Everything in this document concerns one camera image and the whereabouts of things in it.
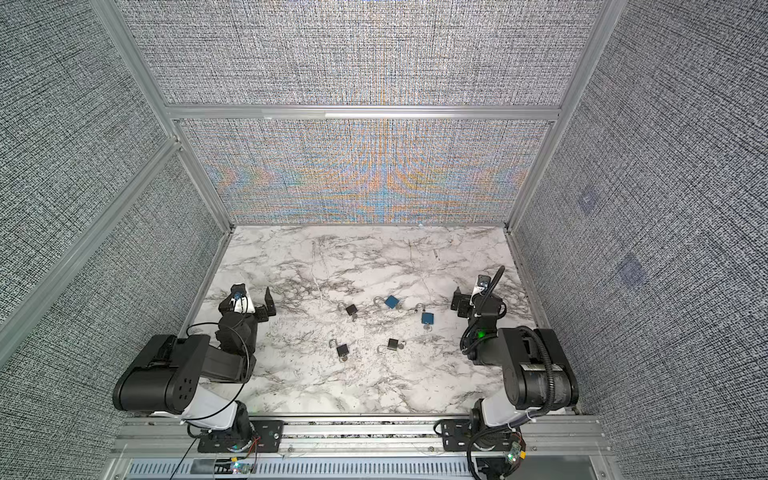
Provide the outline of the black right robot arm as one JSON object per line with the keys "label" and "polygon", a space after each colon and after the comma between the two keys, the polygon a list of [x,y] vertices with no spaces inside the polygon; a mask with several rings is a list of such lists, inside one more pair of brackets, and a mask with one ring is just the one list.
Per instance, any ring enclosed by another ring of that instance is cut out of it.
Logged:
{"label": "black right robot arm", "polygon": [[503,432],[579,400],[574,371],[552,329],[502,324],[507,304],[495,289],[504,272],[501,266],[492,277],[478,276],[473,290],[455,290],[450,304],[467,321],[459,340],[462,354],[502,373],[500,390],[472,408],[469,434],[479,449],[491,449]]}

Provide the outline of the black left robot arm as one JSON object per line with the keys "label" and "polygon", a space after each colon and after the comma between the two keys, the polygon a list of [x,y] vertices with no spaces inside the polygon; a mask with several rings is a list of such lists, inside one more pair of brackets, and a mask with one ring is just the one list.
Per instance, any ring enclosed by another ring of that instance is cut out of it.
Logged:
{"label": "black left robot arm", "polygon": [[200,384],[245,386],[256,365],[258,326],[277,314],[269,290],[260,303],[245,284],[234,284],[220,302],[215,334],[155,335],[117,380],[116,409],[174,418],[199,441],[200,453],[241,453],[273,448],[280,423],[256,426],[235,395],[226,399]]}

